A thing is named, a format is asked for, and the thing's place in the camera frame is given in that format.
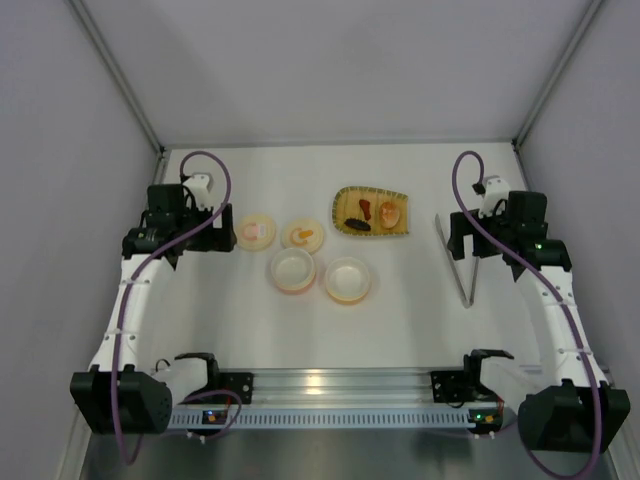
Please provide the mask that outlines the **metal tongs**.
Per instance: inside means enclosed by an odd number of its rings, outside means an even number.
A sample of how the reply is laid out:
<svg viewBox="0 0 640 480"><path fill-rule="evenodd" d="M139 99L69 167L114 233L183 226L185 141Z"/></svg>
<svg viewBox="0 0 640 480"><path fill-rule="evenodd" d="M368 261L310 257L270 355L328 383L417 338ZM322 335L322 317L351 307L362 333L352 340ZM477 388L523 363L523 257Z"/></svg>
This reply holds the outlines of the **metal tongs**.
<svg viewBox="0 0 640 480"><path fill-rule="evenodd" d="M479 259L473 257L471 260L455 260L447 247L447 231L439 214L435 215L434 225L441 249L444 251L453 276L454 285L460 297L461 304L465 309L470 309L474 305L476 298Z"/></svg>

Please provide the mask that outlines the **sesame bun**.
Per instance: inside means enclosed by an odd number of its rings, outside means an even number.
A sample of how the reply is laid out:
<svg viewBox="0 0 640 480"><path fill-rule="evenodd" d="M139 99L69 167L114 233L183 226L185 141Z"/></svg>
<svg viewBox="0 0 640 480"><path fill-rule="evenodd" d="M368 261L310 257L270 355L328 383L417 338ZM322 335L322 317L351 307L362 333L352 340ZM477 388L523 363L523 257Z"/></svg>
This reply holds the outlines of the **sesame bun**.
<svg viewBox="0 0 640 480"><path fill-rule="evenodd" d="M392 229L400 220L400 208L392 202L383 202L379 207L379 222L385 229Z"/></svg>

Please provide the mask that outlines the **black seaweed piece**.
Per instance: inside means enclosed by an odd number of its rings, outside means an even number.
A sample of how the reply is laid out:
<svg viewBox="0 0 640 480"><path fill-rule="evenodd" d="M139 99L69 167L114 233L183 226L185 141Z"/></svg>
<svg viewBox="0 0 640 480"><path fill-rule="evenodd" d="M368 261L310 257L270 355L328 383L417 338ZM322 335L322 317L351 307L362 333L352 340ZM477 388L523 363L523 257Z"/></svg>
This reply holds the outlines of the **black seaweed piece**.
<svg viewBox="0 0 640 480"><path fill-rule="evenodd" d="M364 220L357 218L348 218L344 221L344 225L356 231L370 232L371 225Z"/></svg>

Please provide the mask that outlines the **red sausage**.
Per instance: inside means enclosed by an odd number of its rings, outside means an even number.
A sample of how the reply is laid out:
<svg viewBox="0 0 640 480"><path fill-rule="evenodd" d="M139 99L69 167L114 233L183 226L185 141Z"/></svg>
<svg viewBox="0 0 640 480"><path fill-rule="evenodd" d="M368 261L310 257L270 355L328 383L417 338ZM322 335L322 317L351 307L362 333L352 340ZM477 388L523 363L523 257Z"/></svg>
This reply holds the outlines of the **red sausage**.
<svg viewBox="0 0 640 480"><path fill-rule="evenodd" d="M362 214L364 216L364 220L366 222L368 222L372 215L371 215L371 206L370 206L370 202L366 199L360 199L359 200L359 207L362 211Z"/></svg>

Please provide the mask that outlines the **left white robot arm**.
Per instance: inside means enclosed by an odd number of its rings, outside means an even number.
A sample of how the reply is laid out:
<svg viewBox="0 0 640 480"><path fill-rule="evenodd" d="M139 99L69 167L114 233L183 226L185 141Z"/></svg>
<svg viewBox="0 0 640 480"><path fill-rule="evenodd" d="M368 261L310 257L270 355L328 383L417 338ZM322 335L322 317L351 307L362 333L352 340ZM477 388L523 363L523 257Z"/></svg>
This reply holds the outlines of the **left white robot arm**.
<svg viewBox="0 0 640 480"><path fill-rule="evenodd" d="M215 390L220 371L212 353L183 353L165 372L142 361L145 333L160 330L157 304L184 252L233 250L233 210L203 204L195 185L152 185L138 226L122 240L121 279L103 341L84 372L73 374L70 393L92 432L160 434L175 405Z"/></svg>

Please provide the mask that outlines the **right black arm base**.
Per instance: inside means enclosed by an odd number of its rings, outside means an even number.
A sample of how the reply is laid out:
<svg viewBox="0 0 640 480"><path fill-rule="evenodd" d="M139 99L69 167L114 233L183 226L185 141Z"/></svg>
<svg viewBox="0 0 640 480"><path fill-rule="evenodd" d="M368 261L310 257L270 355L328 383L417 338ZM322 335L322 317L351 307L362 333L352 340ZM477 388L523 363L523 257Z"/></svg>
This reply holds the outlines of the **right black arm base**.
<svg viewBox="0 0 640 480"><path fill-rule="evenodd" d="M461 408L470 402L497 401L498 396L480 382L482 361L492 357L514 359L505 350L474 349L463 356L461 368L432 370L430 380L434 402Z"/></svg>

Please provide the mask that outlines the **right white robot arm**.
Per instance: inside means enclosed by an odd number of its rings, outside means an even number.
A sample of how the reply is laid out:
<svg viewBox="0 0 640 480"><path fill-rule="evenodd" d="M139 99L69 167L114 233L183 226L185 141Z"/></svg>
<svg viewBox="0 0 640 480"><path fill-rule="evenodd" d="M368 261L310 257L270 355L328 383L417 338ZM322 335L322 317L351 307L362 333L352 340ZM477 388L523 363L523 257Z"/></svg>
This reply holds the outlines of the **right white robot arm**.
<svg viewBox="0 0 640 480"><path fill-rule="evenodd" d="M498 180L473 187L480 208L450 216L447 248L465 257L501 256L534 329L541 373L534 377L505 351L476 350L479 384L517 414L520 438L534 451L605 452L630 413L628 394L610 386L582 327L565 244L547 236L547 198Z"/></svg>

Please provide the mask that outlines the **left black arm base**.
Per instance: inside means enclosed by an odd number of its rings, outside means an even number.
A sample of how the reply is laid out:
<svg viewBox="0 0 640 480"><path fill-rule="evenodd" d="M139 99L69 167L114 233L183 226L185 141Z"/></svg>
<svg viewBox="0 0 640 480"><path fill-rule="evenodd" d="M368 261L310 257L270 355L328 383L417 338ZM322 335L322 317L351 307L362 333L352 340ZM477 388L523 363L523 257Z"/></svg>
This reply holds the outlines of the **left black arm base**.
<svg viewBox="0 0 640 480"><path fill-rule="evenodd" d="M182 404L205 404L228 401L231 404L250 405L254 374L243 371L223 371L213 353L192 352L175 357L172 364L178 379L186 384Z"/></svg>

